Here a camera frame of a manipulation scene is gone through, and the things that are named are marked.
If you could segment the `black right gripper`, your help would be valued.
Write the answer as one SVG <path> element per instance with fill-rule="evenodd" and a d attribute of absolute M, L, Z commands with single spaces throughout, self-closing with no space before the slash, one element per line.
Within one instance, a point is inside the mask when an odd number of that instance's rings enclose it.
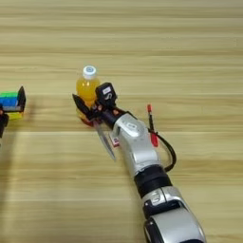
<path fill-rule="evenodd" d="M 80 96 L 73 94 L 73 101 L 76 104 L 78 113 L 86 122 L 104 122 L 109 128 L 113 128 L 116 121 L 125 114 L 125 111 L 117 106 L 102 105 L 100 103 L 86 103 Z"/>

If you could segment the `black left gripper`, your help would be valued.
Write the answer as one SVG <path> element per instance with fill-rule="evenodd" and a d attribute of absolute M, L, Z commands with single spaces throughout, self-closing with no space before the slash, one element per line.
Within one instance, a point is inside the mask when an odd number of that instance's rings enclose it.
<path fill-rule="evenodd" d="M 0 105 L 0 139 L 9 123 L 9 115 L 6 113 L 23 112 L 26 106 L 25 89 L 21 86 L 17 92 L 3 93 L 3 106 Z"/>

